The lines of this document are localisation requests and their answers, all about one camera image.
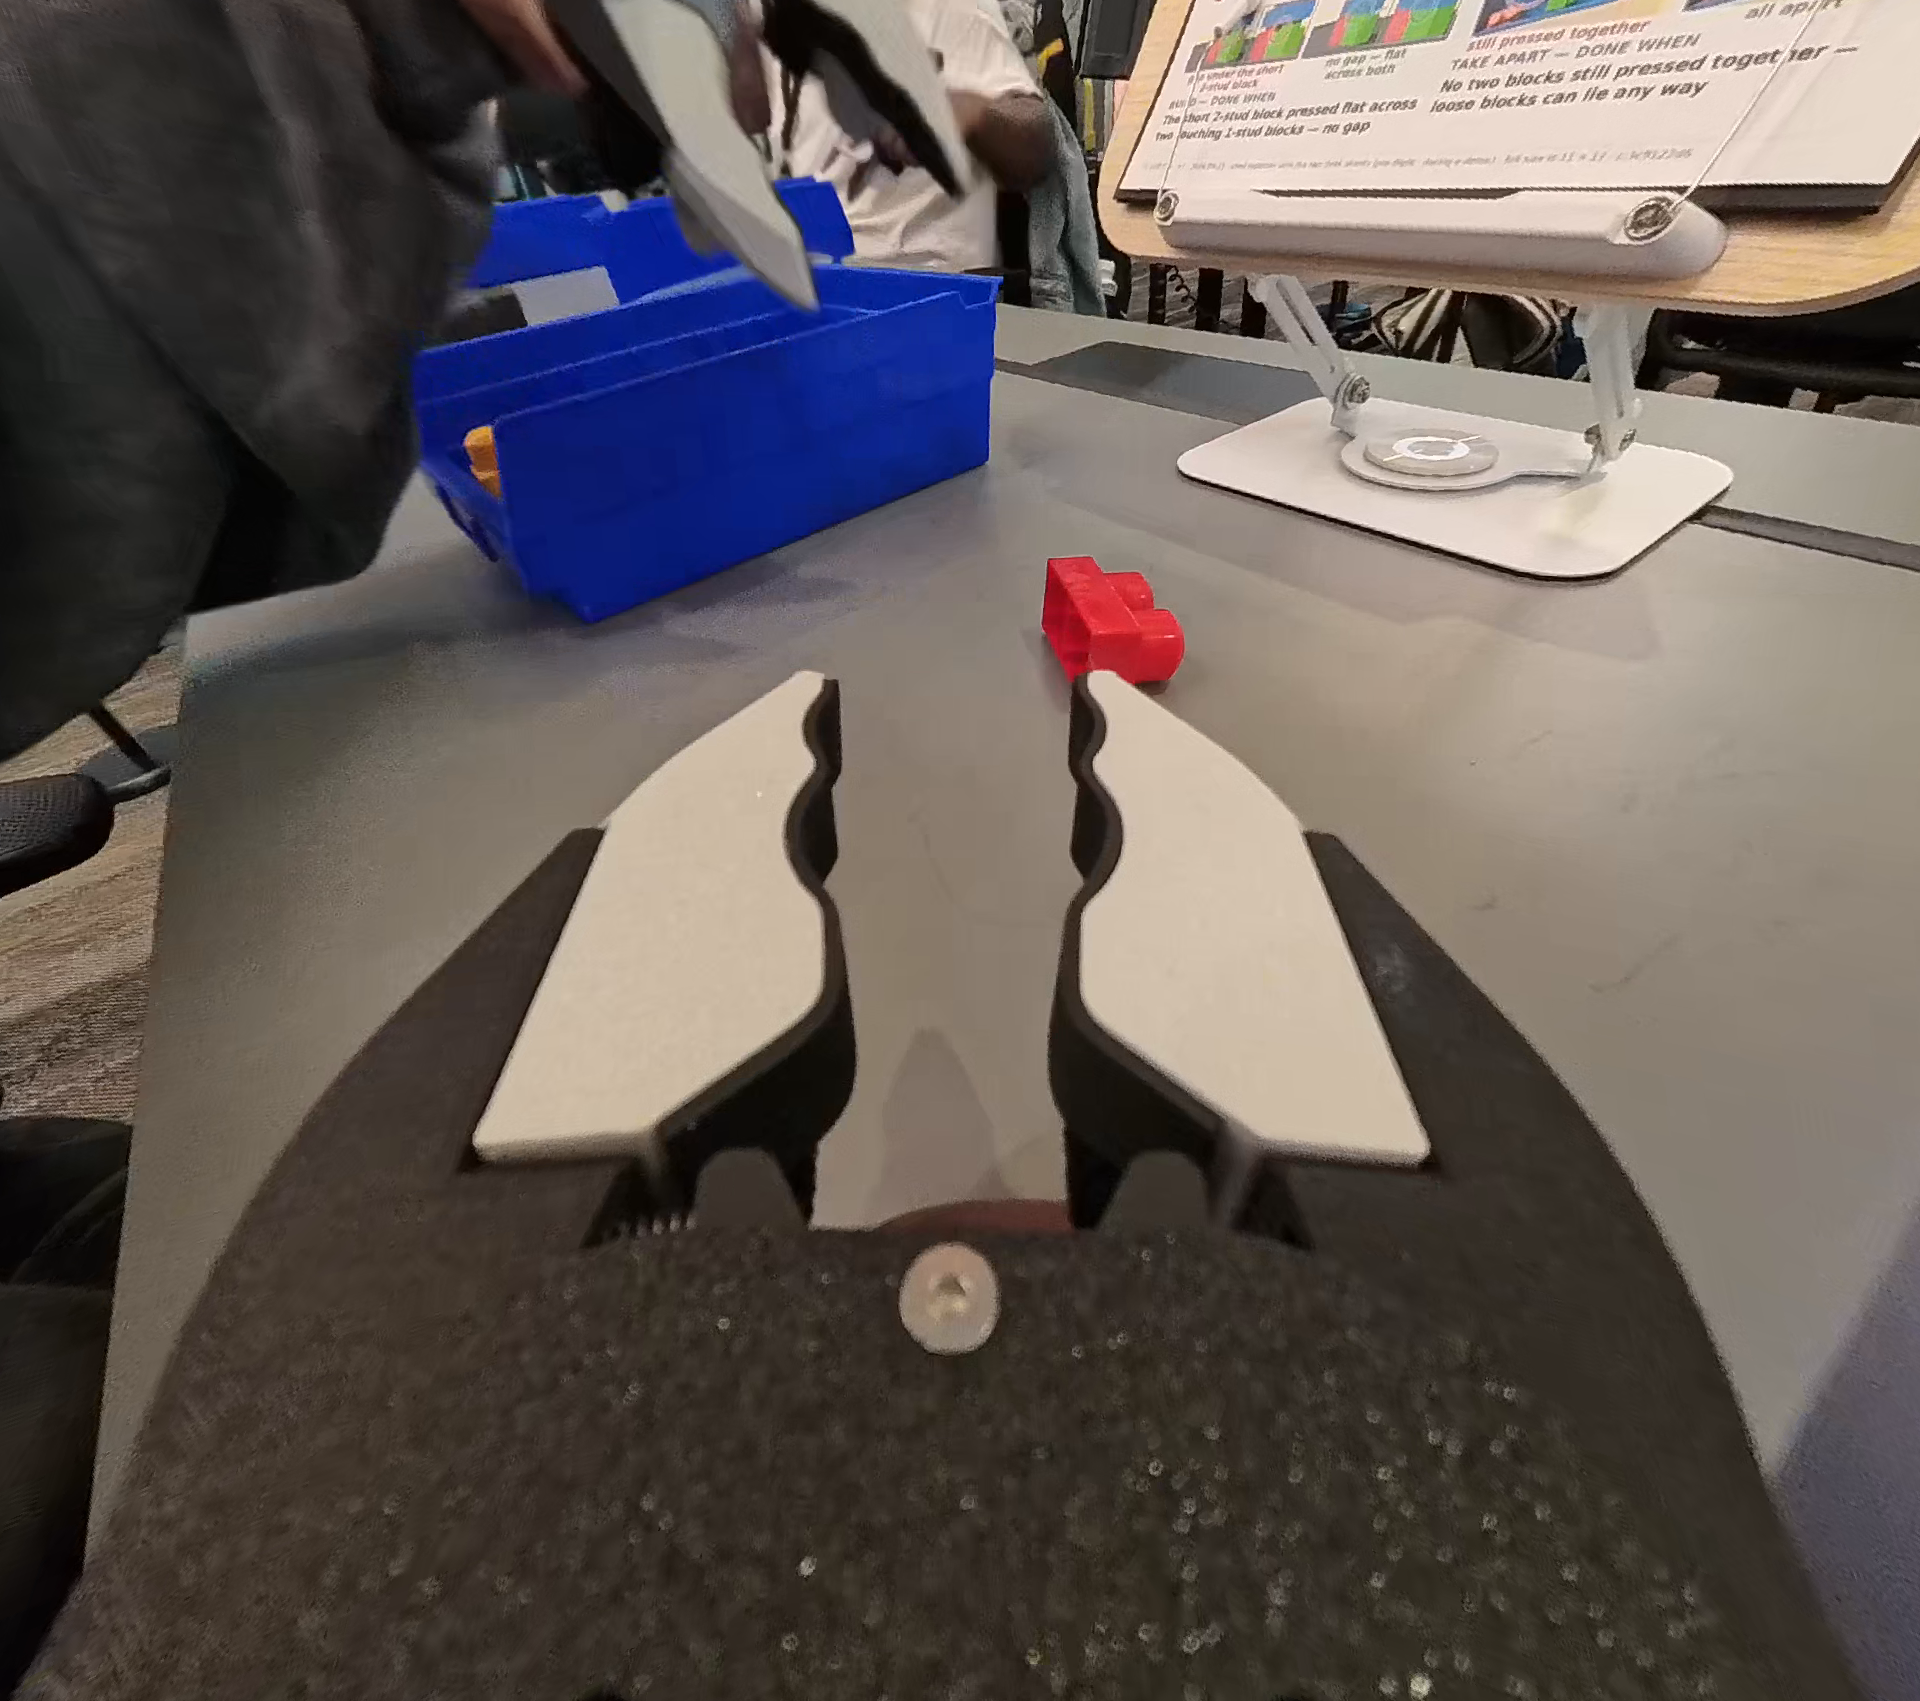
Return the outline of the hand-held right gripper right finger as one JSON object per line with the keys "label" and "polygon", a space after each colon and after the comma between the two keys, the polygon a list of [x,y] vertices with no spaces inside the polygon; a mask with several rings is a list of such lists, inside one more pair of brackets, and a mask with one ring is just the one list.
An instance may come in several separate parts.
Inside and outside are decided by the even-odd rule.
{"label": "hand-held right gripper right finger", "polygon": [[1427,1194],[1427,1125],[1289,806],[1113,672],[1069,689],[1068,774],[1069,1224],[1328,1234],[1320,1197]]}

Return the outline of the denim jacket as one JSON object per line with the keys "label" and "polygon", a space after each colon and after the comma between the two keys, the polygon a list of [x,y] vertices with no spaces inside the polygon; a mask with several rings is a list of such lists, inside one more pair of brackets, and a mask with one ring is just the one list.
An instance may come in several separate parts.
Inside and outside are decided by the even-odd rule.
{"label": "denim jacket", "polygon": [[1041,118],[1048,168],[1024,195],[1028,303],[1102,317],[1107,305],[1085,151],[1057,103],[1041,100]]}

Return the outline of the grey desk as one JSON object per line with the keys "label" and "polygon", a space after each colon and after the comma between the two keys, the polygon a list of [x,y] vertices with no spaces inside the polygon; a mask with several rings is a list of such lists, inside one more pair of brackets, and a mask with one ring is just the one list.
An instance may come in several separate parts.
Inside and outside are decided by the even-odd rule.
{"label": "grey desk", "polygon": [[1165,704],[1579,1096],[1783,1455],[1916,1206],[1916,441],[1652,398],[1729,522],[1533,585],[1182,479],[1276,342],[1010,307],[995,354],[984,468],[621,619],[531,602],[414,482],[349,585],[189,625],[96,1518],[318,1094],[565,831],[796,670],[845,742],[819,1219],[1057,1192],[1056,554],[1153,585]]}

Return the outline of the person's dark trousers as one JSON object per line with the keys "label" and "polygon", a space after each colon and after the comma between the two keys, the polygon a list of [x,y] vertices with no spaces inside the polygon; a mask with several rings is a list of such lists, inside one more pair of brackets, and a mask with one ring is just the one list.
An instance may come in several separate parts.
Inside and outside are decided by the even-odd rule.
{"label": "person's dark trousers", "polygon": [[2,1694],[84,1569],[132,1129],[2,1121]]}

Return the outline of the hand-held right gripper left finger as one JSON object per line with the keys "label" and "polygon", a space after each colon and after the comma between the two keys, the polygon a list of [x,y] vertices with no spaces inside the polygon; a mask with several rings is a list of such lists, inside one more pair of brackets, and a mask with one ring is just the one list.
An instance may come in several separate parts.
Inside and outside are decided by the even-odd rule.
{"label": "hand-held right gripper left finger", "polygon": [[752,1152],[811,1210],[856,1073],[828,894],[841,756],[840,684],[800,670],[621,798],[471,1131],[479,1164],[617,1162],[659,1214]]}

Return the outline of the red two-stud toy block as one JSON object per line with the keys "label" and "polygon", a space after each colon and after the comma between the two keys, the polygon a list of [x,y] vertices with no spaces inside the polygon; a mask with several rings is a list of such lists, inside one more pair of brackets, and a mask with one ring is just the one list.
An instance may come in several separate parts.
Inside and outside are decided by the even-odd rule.
{"label": "red two-stud toy block", "polygon": [[1048,558],[1040,632],[1068,681],[1111,672],[1131,684],[1158,684],[1188,654],[1184,625],[1158,602],[1146,576],[1104,569],[1089,556]]}

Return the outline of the black office chair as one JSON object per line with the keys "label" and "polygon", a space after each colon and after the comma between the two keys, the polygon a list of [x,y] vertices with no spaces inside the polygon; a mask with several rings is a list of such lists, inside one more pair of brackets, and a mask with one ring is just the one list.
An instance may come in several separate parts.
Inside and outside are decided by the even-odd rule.
{"label": "black office chair", "polygon": [[128,728],[105,704],[86,713],[105,748],[75,770],[2,784],[2,894],[12,896],[91,860],[120,808],[170,787],[178,726]]}

